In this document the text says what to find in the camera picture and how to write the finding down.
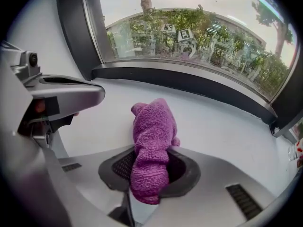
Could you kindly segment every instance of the microfiber cloth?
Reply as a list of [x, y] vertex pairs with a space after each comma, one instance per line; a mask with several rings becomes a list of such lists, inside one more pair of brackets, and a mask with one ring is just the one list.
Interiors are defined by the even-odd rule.
[[137, 103], [131, 111], [134, 120], [134, 150], [137, 155], [131, 173], [131, 191], [146, 204], [159, 204], [159, 192], [169, 184], [166, 165], [169, 146], [179, 146], [177, 125], [166, 101]]

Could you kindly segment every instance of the black rubber opening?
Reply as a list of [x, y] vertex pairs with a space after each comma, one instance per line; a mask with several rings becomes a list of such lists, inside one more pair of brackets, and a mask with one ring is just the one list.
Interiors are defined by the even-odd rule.
[[[180, 197], [189, 192], [200, 179], [200, 168], [198, 164], [172, 150], [167, 150], [169, 163], [169, 185], [160, 192], [161, 198]], [[128, 192], [130, 175], [136, 160], [134, 148], [122, 152], [106, 161], [99, 167], [101, 180], [112, 190]]]

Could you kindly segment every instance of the sky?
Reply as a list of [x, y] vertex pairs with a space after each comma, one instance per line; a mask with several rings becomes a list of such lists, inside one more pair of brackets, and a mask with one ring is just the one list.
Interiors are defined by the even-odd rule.
[[[140, 0], [100, 0], [105, 24], [110, 25], [124, 17], [142, 12]], [[223, 16], [232, 16], [246, 24], [246, 27], [263, 38], [267, 45], [267, 51], [275, 51], [277, 33], [274, 27], [261, 25], [256, 20], [256, 11], [251, 2], [257, 0], [151, 0], [152, 7], [160, 8], [197, 8], [201, 4], [204, 10], [215, 12]], [[297, 36], [292, 27], [294, 35], [293, 44], [285, 43], [281, 58], [289, 66], [294, 56]]]

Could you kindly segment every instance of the glass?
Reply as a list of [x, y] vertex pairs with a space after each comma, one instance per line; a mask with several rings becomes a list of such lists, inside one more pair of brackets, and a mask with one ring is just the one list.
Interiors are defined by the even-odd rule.
[[267, 101], [295, 61], [296, 32], [273, 0], [100, 2], [115, 61], [165, 59], [207, 68]]

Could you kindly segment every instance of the white wall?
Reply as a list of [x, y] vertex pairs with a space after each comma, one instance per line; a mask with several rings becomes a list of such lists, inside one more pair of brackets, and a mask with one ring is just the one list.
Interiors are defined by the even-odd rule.
[[[8, 41], [36, 51], [44, 74], [81, 78], [62, 33], [56, 0], [32, 0], [10, 29]], [[163, 97], [175, 115], [182, 147], [228, 160], [276, 196], [295, 174], [294, 162], [287, 160], [289, 142], [272, 137], [267, 125], [246, 112], [171, 88], [123, 80], [96, 82], [105, 88], [105, 100], [59, 130], [70, 156], [133, 143], [131, 106]]]
[[59, 21], [56, 0], [31, 0], [11, 26], [7, 41], [38, 53], [44, 74], [61, 74], [82, 78]]

